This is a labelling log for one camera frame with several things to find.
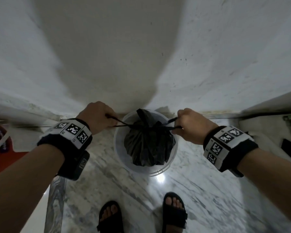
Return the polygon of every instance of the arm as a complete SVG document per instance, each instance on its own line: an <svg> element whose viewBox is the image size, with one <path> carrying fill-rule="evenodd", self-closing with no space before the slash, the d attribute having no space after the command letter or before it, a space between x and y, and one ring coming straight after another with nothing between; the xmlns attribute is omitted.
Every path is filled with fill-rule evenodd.
<svg viewBox="0 0 291 233"><path fill-rule="evenodd" d="M90 103L77 118L97 134L116 125L114 111L102 102ZM56 147L39 145L0 173L0 232L20 232L57 174L65 158Z"/></svg>
<svg viewBox="0 0 291 233"><path fill-rule="evenodd" d="M184 109L178 111L174 134L186 141L202 145L206 135L217 127L201 114ZM291 162L261 149L244 156L237 169L252 181L291 220Z"/></svg>

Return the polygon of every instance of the black sandal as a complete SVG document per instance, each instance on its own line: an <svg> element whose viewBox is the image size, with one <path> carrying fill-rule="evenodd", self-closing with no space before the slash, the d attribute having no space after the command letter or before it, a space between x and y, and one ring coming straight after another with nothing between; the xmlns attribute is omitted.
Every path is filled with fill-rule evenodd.
<svg viewBox="0 0 291 233"><path fill-rule="evenodd" d="M170 197L171 199L173 197L176 197L177 200L180 201L182 204L183 209L176 208L172 204L168 205L166 204L167 197ZM182 199L174 192L168 192L164 197L163 202L163 230L162 233L166 233L166 225L172 225L176 227L180 227L182 229L185 229L186 227L186 219L187 219L187 213L185 211L184 203Z"/></svg>
<svg viewBox="0 0 291 233"><path fill-rule="evenodd" d="M107 209L107 207L111 208L112 205L115 205L118 208L118 211L115 214L112 214L110 217L99 222L99 220L102 217L102 214L104 213L104 210ZM97 230L100 231L101 233L118 233L118 232L124 233L122 212L117 202L109 201L104 206L102 206L99 212L99 220Z"/></svg>

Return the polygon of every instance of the plastic bag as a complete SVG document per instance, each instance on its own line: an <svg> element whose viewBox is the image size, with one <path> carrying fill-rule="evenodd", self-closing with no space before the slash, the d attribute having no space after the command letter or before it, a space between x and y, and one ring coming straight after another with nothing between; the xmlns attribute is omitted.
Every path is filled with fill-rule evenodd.
<svg viewBox="0 0 291 233"><path fill-rule="evenodd" d="M132 157L132 162L138 166L164 165L167 162L172 148L176 144L174 136L170 130L174 127L166 127L155 121L151 113L147 110L138 109L140 117L131 128L130 132L124 138L124 146L127 153Z"/></svg>

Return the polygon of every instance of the hand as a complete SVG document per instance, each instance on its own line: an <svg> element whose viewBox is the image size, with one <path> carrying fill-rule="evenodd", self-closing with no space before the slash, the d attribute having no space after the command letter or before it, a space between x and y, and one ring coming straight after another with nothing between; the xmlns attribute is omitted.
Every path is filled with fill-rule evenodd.
<svg viewBox="0 0 291 233"><path fill-rule="evenodd" d="M108 119L105 115L109 114L113 117L118 117L117 114L101 101L95 103L89 103L84 110L82 110L77 116L78 119L82 119L89 125L91 133L93 135L100 133L107 127L117 125L117 121L114 119Z"/></svg>
<svg viewBox="0 0 291 233"><path fill-rule="evenodd" d="M175 121L175 126L179 125L183 129L174 129L172 133L197 145L202 145L207 134L218 126L201 114L188 108L178 111L178 119Z"/></svg>

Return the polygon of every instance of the white bucket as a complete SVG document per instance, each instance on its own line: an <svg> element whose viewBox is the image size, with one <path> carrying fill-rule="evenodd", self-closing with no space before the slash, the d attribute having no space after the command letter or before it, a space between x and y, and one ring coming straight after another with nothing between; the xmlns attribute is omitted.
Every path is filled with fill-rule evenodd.
<svg viewBox="0 0 291 233"><path fill-rule="evenodd" d="M161 123L166 123L168 121L168 118L166 118L163 114L158 113L156 111L152 110L147 110L148 112L151 113L153 118L157 121L160 121ZM128 123L128 124L133 124L137 120L140 120L137 111L133 111L128 113L124 118L123 122ZM171 162L176 156L177 150L178 150L178 137L174 135L176 144L174 145L173 149L171 150L170 157L168 162L165 162L164 165L154 165L152 167L142 167L142 166L137 166L132 163L132 157L128 155L125 147L124 147L124 138L129 133L130 128L129 127L118 127L115 130L114 134L114 152L117 154L119 157L121 163L124 165L124 167L133 173L139 173L139 174L144 174L148 176L157 176L163 172L165 172L171 165Z"/></svg>

